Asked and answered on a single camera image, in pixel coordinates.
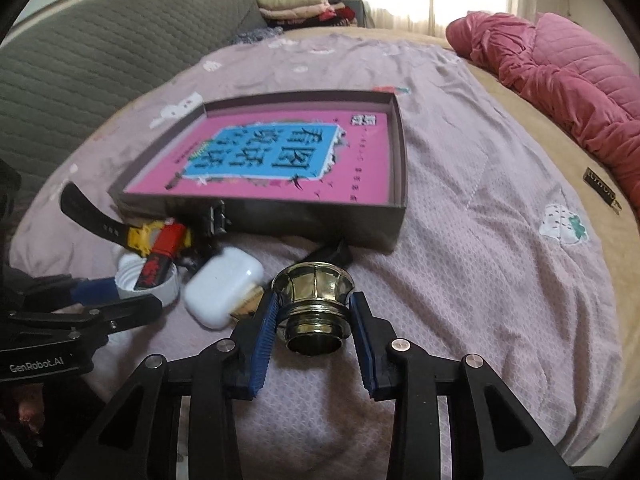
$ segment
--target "metal screw head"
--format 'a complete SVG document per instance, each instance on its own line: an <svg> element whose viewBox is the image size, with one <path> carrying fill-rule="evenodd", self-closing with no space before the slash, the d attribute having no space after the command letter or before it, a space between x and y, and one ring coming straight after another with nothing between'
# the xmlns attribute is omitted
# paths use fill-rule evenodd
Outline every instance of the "metal screw head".
<svg viewBox="0 0 640 480"><path fill-rule="evenodd" d="M236 347L231 339L221 339L216 343L216 348L221 352L231 352Z"/></svg>
<svg viewBox="0 0 640 480"><path fill-rule="evenodd" d="M409 348L411 348L411 343L409 343L406 339L394 339L391 342L391 348L398 352L406 352Z"/></svg>
<svg viewBox="0 0 640 480"><path fill-rule="evenodd" d="M151 369L159 368L162 365L162 361L163 359L161 355L150 355L145 359L145 366Z"/></svg>
<svg viewBox="0 0 640 480"><path fill-rule="evenodd" d="M484 359L477 354L469 354L465 357L465 363L472 368L479 368L484 364Z"/></svg>

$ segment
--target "stack of clothes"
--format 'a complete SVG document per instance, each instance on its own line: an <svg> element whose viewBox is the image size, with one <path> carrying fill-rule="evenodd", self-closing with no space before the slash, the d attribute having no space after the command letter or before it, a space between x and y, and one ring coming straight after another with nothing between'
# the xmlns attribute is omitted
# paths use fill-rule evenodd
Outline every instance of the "stack of clothes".
<svg viewBox="0 0 640 480"><path fill-rule="evenodd" d="M337 0L258 0L270 27L284 30L306 27L357 27L356 15Z"/></svg>

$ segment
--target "lavender blanket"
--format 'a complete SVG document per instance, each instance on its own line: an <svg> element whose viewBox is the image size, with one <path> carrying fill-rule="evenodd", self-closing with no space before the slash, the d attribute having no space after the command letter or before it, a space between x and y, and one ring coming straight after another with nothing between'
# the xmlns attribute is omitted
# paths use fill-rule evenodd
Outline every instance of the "lavender blanket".
<svg viewBox="0 0 640 480"><path fill-rule="evenodd" d="M351 269L376 316L434 355L483 355L570 462L597 436L621 373L614 295L580 200L545 152L454 54L436 46L327 36L225 48L130 104L49 179L14 239L32 274L113 276L112 247L67 220L75 181L105 212L106 189L201 100L296 89L395 86L406 129L409 206L390 256L356 250ZM233 235L268 275L310 250L300 239ZM185 311L112 336L88 382L104 398L148 354L197 354L228 335ZM353 343L321 358L276 345L266 384L238 403L246 478L381 479L393 404L362 387ZM443 446L444 477L450 455Z"/></svg>

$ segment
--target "red lighter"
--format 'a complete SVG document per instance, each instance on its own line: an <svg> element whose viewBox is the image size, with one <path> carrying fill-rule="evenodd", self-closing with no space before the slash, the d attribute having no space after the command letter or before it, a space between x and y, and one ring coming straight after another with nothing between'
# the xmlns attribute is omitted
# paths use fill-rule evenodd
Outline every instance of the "red lighter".
<svg viewBox="0 0 640 480"><path fill-rule="evenodd" d="M145 290L164 283L186 233L187 227L173 218L168 218L164 222L164 227L156 238L145 266L140 271L134 290Z"/></svg>

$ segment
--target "beige mattress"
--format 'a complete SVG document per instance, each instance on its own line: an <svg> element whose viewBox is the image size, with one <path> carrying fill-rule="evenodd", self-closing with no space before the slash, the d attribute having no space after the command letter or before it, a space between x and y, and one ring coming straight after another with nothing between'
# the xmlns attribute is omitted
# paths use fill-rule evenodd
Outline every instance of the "beige mattress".
<svg viewBox="0 0 640 480"><path fill-rule="evenodd" d="M366 28L308 28L288 32L290 38L308 38L321 34L345 34L358 38L378 40L409 40L417 43L437 44L450 49L446 40L410 32ZM605 261L616 293L616 306L620 322L620 341L623 349L623 379L616 408L610 416L612 424L640 399L640 362L634 357L640 349L640 232L633 209L624 198L607 170L556 126L546 115L505 88L491 74L469 64L471 73L495 99L529 132L577 191L591 224L602 242ZM583 180L587 167L594 170L616 192L622 205L617 215Z"/></svg>

